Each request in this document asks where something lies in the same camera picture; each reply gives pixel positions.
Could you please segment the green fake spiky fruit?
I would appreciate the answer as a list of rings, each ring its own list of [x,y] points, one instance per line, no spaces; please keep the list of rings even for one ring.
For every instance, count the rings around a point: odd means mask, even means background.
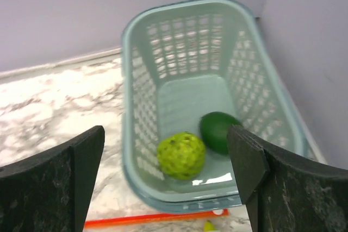
[[[162,140],[157,147],[160,169],[177,180],[189,180],[203,169],[206,147],[195,134],[182,132]]]

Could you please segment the dark green fake vegetable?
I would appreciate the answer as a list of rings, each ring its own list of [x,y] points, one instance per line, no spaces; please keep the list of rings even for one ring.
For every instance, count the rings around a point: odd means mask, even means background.
[[[242,123],[224,112],[215,111],[205,114],[199,123],[203,143],[212,151],[227,155],[227,132],[231,125],[242,126]]]

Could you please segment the orange zip clear bag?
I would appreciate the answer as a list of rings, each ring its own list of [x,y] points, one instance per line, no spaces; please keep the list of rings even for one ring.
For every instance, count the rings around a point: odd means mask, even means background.
[[[146,224],[146,223],[158,223],[158,222],[171,222],[171,221],[181,221],[181,220],[194,220],[194,219],[209,219],[217,217],[229,216],[228,209],[197,212],[190,214],[148,214],[140,216],[127,216],[127,217],[117,217],[117,218],[105,218],[100,220],[90,220],[86,221],[84,224],[84,229],[103,229],[135,224]]]

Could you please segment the teal plastic basket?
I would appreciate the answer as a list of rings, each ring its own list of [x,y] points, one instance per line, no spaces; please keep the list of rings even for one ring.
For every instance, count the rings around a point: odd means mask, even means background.
[[[161,140],[200,133],[207,113],[237,118],[250,132],[301,156],[309,143],[253,13],[234,0],[191,0],[135,16],[122,34],[122,167],[133,192],[161,212],[240,205],[229,156],[206,152],[189,180],[165,174]]]

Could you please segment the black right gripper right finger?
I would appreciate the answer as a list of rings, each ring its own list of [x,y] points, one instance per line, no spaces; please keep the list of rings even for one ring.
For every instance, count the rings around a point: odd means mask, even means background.
[[[252,231],[347,231],[347,170],[231,125],[227,145]]]

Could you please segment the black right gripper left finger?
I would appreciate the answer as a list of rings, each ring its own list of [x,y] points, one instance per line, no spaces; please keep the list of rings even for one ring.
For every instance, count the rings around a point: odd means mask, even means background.
[[[1,231],[82,231],[104,141],[94,126],[1,167]]]

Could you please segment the fake yellow banana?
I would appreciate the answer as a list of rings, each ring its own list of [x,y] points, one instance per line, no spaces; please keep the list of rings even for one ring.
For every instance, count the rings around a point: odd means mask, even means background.
[[[211,221],[206,221],[203,226],[203,231],[204,232],[216,231],[216,228]]]

